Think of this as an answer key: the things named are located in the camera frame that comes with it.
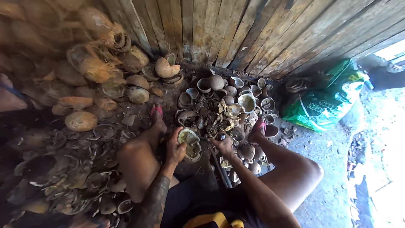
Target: dark shorts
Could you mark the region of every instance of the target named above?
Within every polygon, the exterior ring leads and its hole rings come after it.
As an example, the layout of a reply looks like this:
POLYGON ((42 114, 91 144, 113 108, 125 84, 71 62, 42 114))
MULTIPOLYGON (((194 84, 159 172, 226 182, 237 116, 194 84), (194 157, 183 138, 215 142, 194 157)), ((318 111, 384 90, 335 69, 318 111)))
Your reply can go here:
POLYGON ((191 218, 216 212, 222 212, 229 222, 242 220, 246 228, 267 227, 257 217, 241 185, 208 192, 193 177, 169 190, 160 227, 182 227, 191 218))

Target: green plastic sack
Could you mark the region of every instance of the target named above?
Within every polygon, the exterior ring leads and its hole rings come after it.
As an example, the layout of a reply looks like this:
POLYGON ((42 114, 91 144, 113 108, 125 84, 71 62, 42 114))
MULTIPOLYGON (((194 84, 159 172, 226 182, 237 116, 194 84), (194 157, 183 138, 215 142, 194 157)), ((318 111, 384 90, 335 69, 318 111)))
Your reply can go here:
POLYGON ((342 59, 326 75, 330 76, 326 88, 300 95, 284 110, 284 120, 316 132, 329 130, 349 112, 369 80, 350 58, 342 59))

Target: leg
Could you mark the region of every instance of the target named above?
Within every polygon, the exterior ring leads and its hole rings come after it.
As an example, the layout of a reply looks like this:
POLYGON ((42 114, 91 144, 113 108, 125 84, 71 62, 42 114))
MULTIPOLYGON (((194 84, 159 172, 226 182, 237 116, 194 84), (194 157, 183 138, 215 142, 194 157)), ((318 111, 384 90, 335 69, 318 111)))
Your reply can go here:
MULTIPOLYGON (((133 202, 141 202, 146 190, 156 177, 160 163, 153 151, 159 143, 159 135, 167 131, 159 112, 153 112, 152 127, 144 131, 133 140, 125 143, 118 151, 119 168, 127 184, 129 195, 133 202)), ((173 177, 170 187, 179 181, 173 177)))
POLYGON ((316 162, 271 143, 264 137, 263 127, 256 129, 249 141, 258 143, 276 167, 259 179, 294 212, 321 181, 323 169, 316 162))

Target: wooden wall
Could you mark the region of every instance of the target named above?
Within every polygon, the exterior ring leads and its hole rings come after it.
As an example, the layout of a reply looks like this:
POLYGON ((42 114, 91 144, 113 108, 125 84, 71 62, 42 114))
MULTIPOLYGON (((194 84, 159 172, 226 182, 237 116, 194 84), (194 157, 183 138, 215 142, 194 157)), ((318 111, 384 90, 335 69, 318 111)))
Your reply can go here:
POLYGON ((103 0, 149 55, 279 79, 405 39, 405 0, 103 0))

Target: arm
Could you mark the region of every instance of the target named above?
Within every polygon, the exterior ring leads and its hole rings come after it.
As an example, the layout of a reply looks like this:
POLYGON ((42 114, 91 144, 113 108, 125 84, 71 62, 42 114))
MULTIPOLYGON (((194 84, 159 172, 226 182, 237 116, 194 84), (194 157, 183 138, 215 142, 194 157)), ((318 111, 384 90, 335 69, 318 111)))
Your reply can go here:
POLYGON ((179 145, 177 142, 177 135, 181 129, 182 127, 177 128, 167 143, 166 162, 149 186, 141 202, 140 210, 134 215, 134 223, 130 227, 160 227, 170 180, 176 166, 183 160, 187 147, 187 144, 179 145))
POLYGON ((252 206, 259 218, 269 227, 301 227, 292 212, 274 192, 248 170, 232 149, 232 139, 226 136, 224 141, 210 140, 227 159, 241 180, 252 206))

